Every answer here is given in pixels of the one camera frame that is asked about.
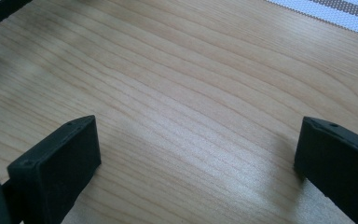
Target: fabric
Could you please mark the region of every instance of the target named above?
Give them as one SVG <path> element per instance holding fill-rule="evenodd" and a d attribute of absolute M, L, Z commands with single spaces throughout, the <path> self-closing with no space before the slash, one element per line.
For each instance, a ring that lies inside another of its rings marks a hole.
<path fill-rule="evenodd" d="M 358 33 L 358 0 L 268 0 Z"/>

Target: wooden table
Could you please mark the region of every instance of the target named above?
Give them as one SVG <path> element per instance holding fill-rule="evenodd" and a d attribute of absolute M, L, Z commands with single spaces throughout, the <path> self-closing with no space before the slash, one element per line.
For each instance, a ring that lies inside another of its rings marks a hole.
<path fill-rule="evenodd" d="M 351 223 L 293 171 L 358 133 L 358 34 L 260 0 L 34 0 L 0 23 L 0 181 L 68 120 L 103 165 L 63 223 Z"/>

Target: screw hole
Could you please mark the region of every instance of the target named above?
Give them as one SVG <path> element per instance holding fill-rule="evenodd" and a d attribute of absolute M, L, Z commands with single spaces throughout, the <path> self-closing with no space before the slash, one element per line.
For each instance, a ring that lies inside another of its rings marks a hole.
<path fill-rule="evenodd" d="M 28 160 L 25 160 L 22 162 L 22 165 L 26 165 L 26 166 L 29 166 L 29 165 L 32 165 L 34 164 L 32 161 L 28 161 Z"/>

